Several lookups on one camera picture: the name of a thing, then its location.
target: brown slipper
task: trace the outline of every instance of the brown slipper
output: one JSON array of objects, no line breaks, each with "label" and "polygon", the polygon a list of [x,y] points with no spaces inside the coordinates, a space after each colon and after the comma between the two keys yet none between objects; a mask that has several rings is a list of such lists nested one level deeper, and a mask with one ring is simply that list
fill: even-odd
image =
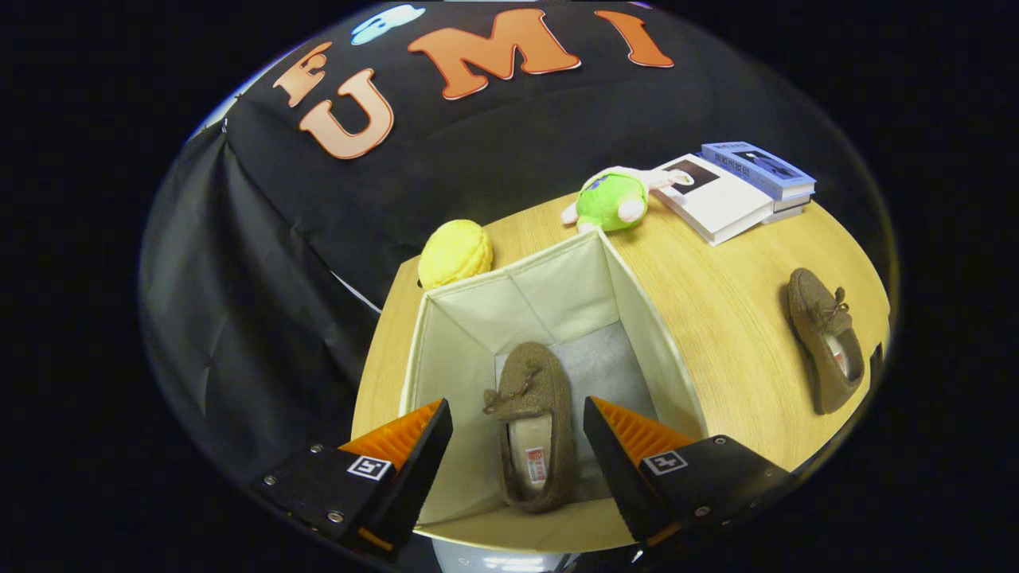
[{"label": "brown slipper", "polygon": [[485,390],[485,414],[499,421],[502,497],[532,513],[561,506],[577,483],[570,381],[555,355],[524,343],[506,358],[498,392]]},{"label": "brown slipper", "polygon": [[805,268],[790,276],[789,312],[797,336],[816,366],[814,408],[818,414],[842,408],[863,381],[863,353],[845,299],[842,287],[833,297]]}]

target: book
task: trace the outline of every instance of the book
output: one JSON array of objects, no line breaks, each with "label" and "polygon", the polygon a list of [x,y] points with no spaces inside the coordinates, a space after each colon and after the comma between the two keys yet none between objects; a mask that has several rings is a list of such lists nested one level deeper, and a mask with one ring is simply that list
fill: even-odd
[{"label": "book", "polygon": [[784,202],[806,195],[809,202],[809,196],[814,193],[816,179],[746,142],[704,144],[701,146],[701,153],[704,159],[723,167],[775,201]]},{"label": "book", "polygon": [[787,209],[792,209],[793,207],[802,207],[807,203],[810,203],[810,196],[812,193],[804,193],[801,195],[795,195],[789,199],[782,201],[774,201],[771,206],[771,211],[777,213],[780,211],[785,211]]},{"label": "book", "polygon": [[712,247],[771,215],[764,192],[693,154],[657,167],[672,186],[654,193]]},{"label": "book", "polygon": [[803,212],[802,205],[800,205],[799,207],[792,207],[789,209],[785,209],[783,211],[775,211],[774,213],[771,213],[770,215],[761,219],[761,224],[766,225],[767,223],[773,223],[774,221],[788,219],[789,217],[792,217],[793,215],[799,215],[802,212]]}]

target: shoe insole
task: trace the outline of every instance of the shoe insole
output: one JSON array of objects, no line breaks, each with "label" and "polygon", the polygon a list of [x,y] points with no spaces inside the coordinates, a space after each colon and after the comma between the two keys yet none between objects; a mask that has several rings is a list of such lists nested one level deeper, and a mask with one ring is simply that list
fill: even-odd
[{"label": "shoe insole", "polygon": [[842,345],[837,336],[832,334],[824,334],[824,344],[832,349],[832,354],[835,355],[835,361],[842,368],[842,373],[846,375],[850,380],[856,378],[859,374],[859,368],[856,364],[850,364],[849,355],[846,353],[846,348]]},{"label": "shoe insole", "polygon": [[525,499],[537,497],[548,479],[552,456],[552,414],[514,420],[506,424],[509,432],[511,460],[514,475]]}]

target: white book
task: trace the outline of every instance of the white book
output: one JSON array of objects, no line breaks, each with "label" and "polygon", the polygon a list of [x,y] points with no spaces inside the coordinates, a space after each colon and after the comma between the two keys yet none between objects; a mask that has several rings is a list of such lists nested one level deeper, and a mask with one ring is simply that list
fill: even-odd
[{"label": "white book", "polygon": [[767,194],[693,154],[655,170],[668,174],[673,185],[654,193],[712,247],[771,215]]},{"label": "white book", "polygon": [[761,219],[761,224],[765,225],[767,223],[773,223],[774,221],[781,221],[782,219],[788,219],[793,215],[799,215],[803,212],[803,206],[793,207],[792,209],[786,209],[785,211],[779,211],[777,213],[772,213],[763,219]]}]

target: yellow toy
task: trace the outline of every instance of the yellow toy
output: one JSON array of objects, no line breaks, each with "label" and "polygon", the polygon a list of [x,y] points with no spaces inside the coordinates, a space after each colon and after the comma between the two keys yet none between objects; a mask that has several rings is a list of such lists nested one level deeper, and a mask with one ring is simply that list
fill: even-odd
[{"label": "yellow toy", "polygon": [[492,269],[492,242],[474,221],[449,221],[432,233],[418,260],[424,289],[435,289]]}]

